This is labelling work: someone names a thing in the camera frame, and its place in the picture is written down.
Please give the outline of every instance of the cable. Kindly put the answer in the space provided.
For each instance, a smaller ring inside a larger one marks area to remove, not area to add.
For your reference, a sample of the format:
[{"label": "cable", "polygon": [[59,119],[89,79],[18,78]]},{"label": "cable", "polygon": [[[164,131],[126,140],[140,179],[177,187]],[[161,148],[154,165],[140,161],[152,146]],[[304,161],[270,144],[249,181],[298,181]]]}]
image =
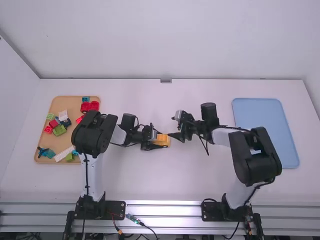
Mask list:
[{"label": "cable", "polygon": [[33,233],[33,232],[30,232],[31,235],[36,239],[36,240],[41,240],[41,238],[39,236],[37,236],[37,233]]},{"label": "cable", "polygon": [[135,240],[138,240],[139,238],[141,238],[142,234],[140,234]]},{"label": "cable", "polygon": [[155,235],[155,240],[158,240],[158,239],[159,239],[158,236],[157,236],[157,234],[155,233],[155,231],[153,231],[150,227],[146,226],[142,221],[139,223],[139,225],[140,225],[140,226],[143,226],[143,227],[149,229],[151,232],[153,232],[153,234]]},{"label": "cable", "polygon": [[237,223],[237,225],[236,225],[236,227],[235,227],[235,229],[234,229],[234,231],[233,231],[233,233],[232,233],[231,237],[226,237],[225,235],[222,235],[222,236],[223,236],[225,239],[227,239],[227,240],[232,239],[232,238],[234,237],[234,235],[235,235],[236,231],[238,230],[239,224],[240,224],[240,222],[238,221],[238,223]]},{"label": "cable", "polygon": [[273,179],[271,179],[271,181],[269,182],[265,182],[265,183],[262,183],[262,184],[259,184],[257,186],[254,187],[252,193],[250,194],[250,196],[245,200],[243,206],[245,206],[249,201],[250,199],[253,197],[253,195],[255,194],[255,192],[260,189],[262,186],[265,186],[265,185],[269,185],[269,184],[272,184],[274,181],[275,181],[275,177]]},{"label": "cable", "polygon": [[147,238],[145,235],[141,234],[142,237],[144,237],[146,240],[150,240],[149,238]]},{"label": "cable", "polygon": [[202,139],[201,139],[201,137],[199,135],[198,135],[198,137],[199,137],[199,139],[200,139],[200,141],[202,143],[202,146],[204,147],[204,150],[205,150],[206,154],[209,156],[208,148],[206,148],[204,142],[202,141]]},{"label": "cable", "polygon": [[[86,188],[86,195],[89,196],[89,180],[88,180],[88,158],[87,154],[83,151],[81,148],[81,151],[84,155],[84,162],[85,162],[85,188]],[[84,215],[83,215],[83,222],[82,222],[82,233],[81,233],[81,239],[84,237],[85,233],[85,223],[86,223],[86,208],[84,208]]]},{"label": "cable", "polygon": [[155,235],[155,238],[158,240],[159,238],[158,238],[158,236],[157,236],[157,234],[155,233],[155,231],[153,231],[150,227],[148,227],[148,226],[146,226],[146,225],[144,225],[147,229],[149,229],[151,232],[153,232],[153,234]]},{"label": "cable", "polygon": [[212,201],[212,202],[217,203],[217,201],[213,198],[206,198],[205,200],[202,201],[202,203],[204,203],[205,201]]}]

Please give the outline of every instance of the blue mat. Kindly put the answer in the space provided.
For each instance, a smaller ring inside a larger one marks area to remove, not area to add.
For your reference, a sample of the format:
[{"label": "blue mat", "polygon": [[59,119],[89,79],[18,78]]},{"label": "blue mat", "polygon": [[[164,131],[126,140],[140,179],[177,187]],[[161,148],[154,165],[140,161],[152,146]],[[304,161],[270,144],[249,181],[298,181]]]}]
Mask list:
[{"label": "blue mat", "polygon": [[272,98],[235,98],[235,125],[245,129],[265,127],[284,169],[299,166],[299,157],[282,104]]}]

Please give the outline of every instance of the white table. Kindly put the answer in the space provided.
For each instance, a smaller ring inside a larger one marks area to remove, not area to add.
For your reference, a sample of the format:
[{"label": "white table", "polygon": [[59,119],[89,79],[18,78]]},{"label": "white table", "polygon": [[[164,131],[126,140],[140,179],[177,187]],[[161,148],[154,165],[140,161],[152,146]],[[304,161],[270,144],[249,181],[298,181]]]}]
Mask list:
[{"label": "white table", "polygon": [[[16,231],[27,226],[33,226],[35,232],[62,231],[66,213],[79,197],[83,187],[80,165],[37,164],[33,160],[51,100],[58,95],[97,95],[102,113],[118,115],[119,122],[123,113],[131,113],[141,124],[152,122],[163,133],[177,131],[177,122],[171,117],[178,109],[200,119],[200,104],[214,102],[220,123],[234,126],[234,98],[279,99],[300,166],[284,169],[252,202],[261,213],[265,234],[320,235],[320,121],[302,80],[265,79],[173,79],[172,83],[160,83],[159,79],[42,80],[1,181],[0,210],[8,215],[2,216],[0,231],[12,229],[14,223],[19,226]],[[219,200],[236,177],[230,149],[211,145],[209,152],[207,156],[196,137],[185,144],[172,139],[170,148],[149,152],[138,146],[124,149],[111,145],[104,154],[106,197],[127,200],[127,213],[143,215],[144,222],[158,233],[230,234],[234,222],[202,222],[199,218],[200,201],[208,197]],[[36,213],[51,215],[19,215]],[[154,216],[166,216],[166,220]],[[88,221],[88,231],[113,231],[109,222]],[[73,230],[80,231],[81,222],[75,225]],[[127,232],[141,232],[126,220],[119,225],[126,226]]]}]

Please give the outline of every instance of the metal base plate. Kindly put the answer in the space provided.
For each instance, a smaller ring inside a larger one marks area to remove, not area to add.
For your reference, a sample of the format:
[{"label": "metal base plate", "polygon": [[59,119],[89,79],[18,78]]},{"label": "metal base plate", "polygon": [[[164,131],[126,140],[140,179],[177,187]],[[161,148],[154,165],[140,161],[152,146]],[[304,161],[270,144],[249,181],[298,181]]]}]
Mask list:
[{"label": "metal base plate", "polygon": [[201,218],[204,222],[244,222],[245,216],[253,216],[251,206],[233,210],[225,217],[223,214],[223,203],[221,202],[202,202]]},{"label": "metal base plate", "polygon": [[123,220],[126,217],[126,202],[125,201],[106,201],[99,202],[100,206],[104,205],[104,213],[96,214],[95,212],[84,211],[83,207],[80,207],[79,201],[74,210],[74,219],[86,219],[86,220]]}]

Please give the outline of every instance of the lego brick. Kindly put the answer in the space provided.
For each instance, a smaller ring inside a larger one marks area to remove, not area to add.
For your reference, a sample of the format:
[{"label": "lego brick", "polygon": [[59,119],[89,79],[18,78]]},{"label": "lego brick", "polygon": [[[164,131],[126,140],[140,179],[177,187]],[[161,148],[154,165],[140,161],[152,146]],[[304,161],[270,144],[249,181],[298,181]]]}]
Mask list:
[{"label": "lego brick", "polygon": [[63,125],[58,125],[53,129],[53,134],[56,135],[57,137],[66,132],[67,132],[67,129]]},{"label": "lego brick", "polygon": [[55,116],[54,119],[56,120],[56,122],[57,122],[58,124],[61,124],[61,122],[60,122],[60,120],[59,120],[59,117]]},{"label": "lego brick", "polygon": [[96,111],[99,111],[99,105],[100,103],[98,101],[92,101],[90,102],[90,108],[89,110],[96,110]]},{"label": "lego brick", "polygon": [[42,148],[38,146],[37,149],[39,150],[38,158],[40,158],[41,156],[44,156],[49,159],[52,159],[56,155],[55,152],[52,151],[50,148]]},{"label": "lego brick", "polygon": [[53,113],[48,113],[48,115],[46,116],[47,120],[53,120],[55,118],[55,115]]},{"label": "lego brick", "polygon": [[72,162],[72,161],[74,160],[74,157],[73,157],[73,155],[72,155],[72,152],[70,152],[70,153],[68,153],[68,154],[66,155],[65,160],[66,160],[68,163],[70,163],[70,162]]},{"label": "lego brick", "polygon": [[49,122],[49,126],[51,127],[51,128],[55,128],[55,127],[57,127],[59,125],[59,123],[57,123],[57,121],[54,119],[54,120],[51,120],[50,122]]},{"label": "lego brick", "polygon": [[69,153],[72,153],[72,151],[75,150],[74,146],[68,147],[66,150],[60,152],[59,154],[54,156],[54,160],[58,163],[62,159],[64,159]]},{"label": "lego brick", "polygon": [[85,117],[85,115],[82,115],[81,117],[77,118],[75,121],[77,124],[81,122],[81,120]]},{"label": "lego brick", "polygon": [[55,152],[52,151],[51,149],[46,151],[46,157],[49,158],[49,159],[52,159],[55,155],[56,155]]},{"label": "lego brick", "polygon": [[85,102],[83,102],[83,103],[81,104],[80,111],[81,111],[83,114],[85,114],[86,112],[88,112],[89,109],[90,109],[90,102],[85,101]]},{"label": "lego brick", "polygon": [[46,126],[43,131],[47,134],[52,134],[52,130],[53,130],[52,127]]},{"label": "lego brick", "polygon": [[70,118],[67,118],[66,120],[63,120],[60,122],[65,128],[69,127],[71,125]]},{"label": "lego brick", "polygon": [[72,155],[78,156],[79,153],[78,153],[76,150],[73,150],[73,151],[72,151]]},{"label": "lego brick", "polygon": [[83,96],[82,97],[82,102],[90,102],[90,97],[89,96]]},{"label": "lego brick", "polygon": [[60,121],[64,121],[68,118],[68,112],[67,112],[67,109],[63,110],[63,111],[60,111],[59,112],[59,120]]}]

